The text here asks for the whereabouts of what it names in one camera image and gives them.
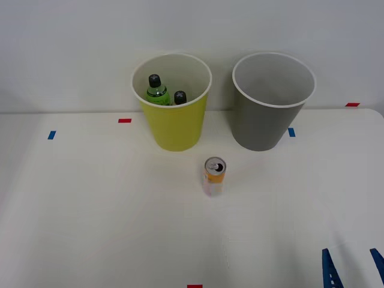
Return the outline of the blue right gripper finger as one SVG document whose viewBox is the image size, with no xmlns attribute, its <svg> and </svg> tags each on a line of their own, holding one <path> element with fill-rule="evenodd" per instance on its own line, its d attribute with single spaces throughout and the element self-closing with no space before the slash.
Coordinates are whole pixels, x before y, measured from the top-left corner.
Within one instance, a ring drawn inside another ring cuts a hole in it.
<svg viewBox="0 0 384 288">
<path fill-rule="evenodd" d="M 324 288 L 343 288 L 343 284 L 327 248 L 322 250 L 322 275 Z"/>
<path fill-rule="evenodd" d="M 384 278 L 384 258 L 376 248 L 371 248 L 370 253 L 376 264 L 376 268 L 381 278 Z"/>
</svg>

